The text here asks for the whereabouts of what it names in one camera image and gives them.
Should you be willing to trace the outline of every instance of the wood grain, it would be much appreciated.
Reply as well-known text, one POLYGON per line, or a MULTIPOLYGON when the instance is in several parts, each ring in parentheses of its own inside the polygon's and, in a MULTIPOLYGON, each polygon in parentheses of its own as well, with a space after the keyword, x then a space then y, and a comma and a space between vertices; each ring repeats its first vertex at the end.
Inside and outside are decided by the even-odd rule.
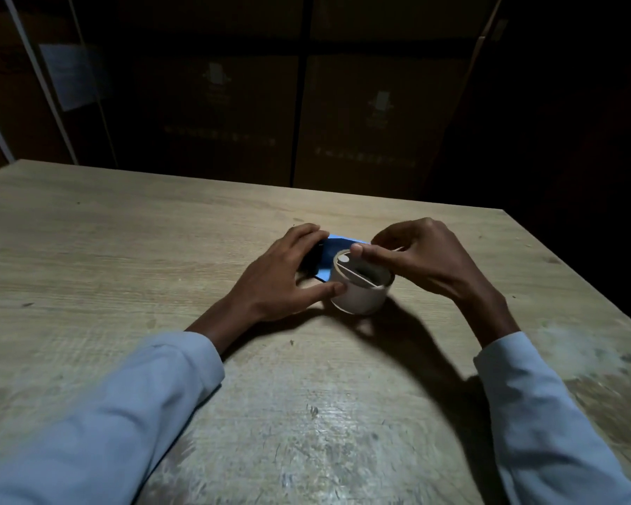
MULTIPOLYGON (((452 228, 631 478, 631 320, 504 212, 19 161, 0 169, 0 457, 144 336, 183 329, 293 224, 452 228)), ((398 278, 371 321, 248 334, 139 503, 498 503, 479 348, 398 278)))

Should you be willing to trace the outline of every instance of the shirt sleeve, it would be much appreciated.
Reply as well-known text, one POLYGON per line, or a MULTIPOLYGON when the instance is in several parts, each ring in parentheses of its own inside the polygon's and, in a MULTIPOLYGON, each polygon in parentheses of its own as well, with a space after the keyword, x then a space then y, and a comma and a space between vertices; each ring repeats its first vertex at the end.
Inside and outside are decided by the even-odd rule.
POLYGON ((148 339, 60 422, 0 466, 0 505, 122 504, 222 382, 209 339, 148 339))
POLYGON ((631 504, 631 482, 522 332, 474 359, 490 405, 496 464, 513 504, 631 504))

